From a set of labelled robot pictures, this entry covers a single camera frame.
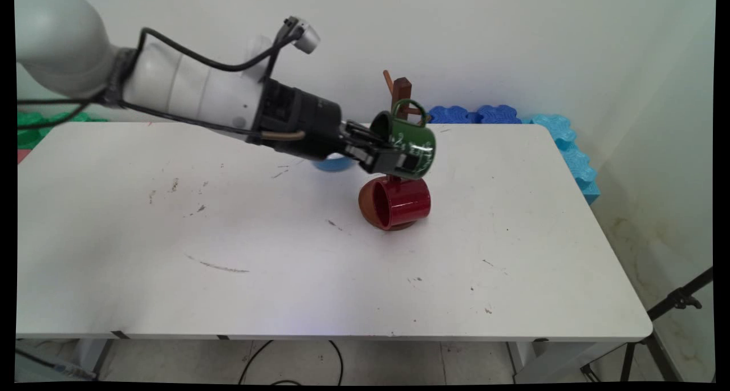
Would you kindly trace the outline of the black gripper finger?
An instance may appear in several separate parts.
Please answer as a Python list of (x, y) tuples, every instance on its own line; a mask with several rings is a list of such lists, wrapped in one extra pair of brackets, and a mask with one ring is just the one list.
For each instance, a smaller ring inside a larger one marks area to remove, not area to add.
[(393, 144), (363, 124), (347, 120), (341, 123), (341, 150), (394, 150)]
[(347, 144), (344, 154), (357, 161), (357, 165), (370, 174), (423, 176), (423, 148), (419, 146)]

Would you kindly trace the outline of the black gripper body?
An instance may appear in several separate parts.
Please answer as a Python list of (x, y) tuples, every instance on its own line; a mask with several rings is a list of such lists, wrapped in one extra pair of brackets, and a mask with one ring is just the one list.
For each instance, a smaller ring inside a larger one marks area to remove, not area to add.
[(344, 151), (341, 122), (339, 104), (269, 79), (251, 129), (274, 136), (248, 136), (246, 141), (303, 159), (326, 159)]

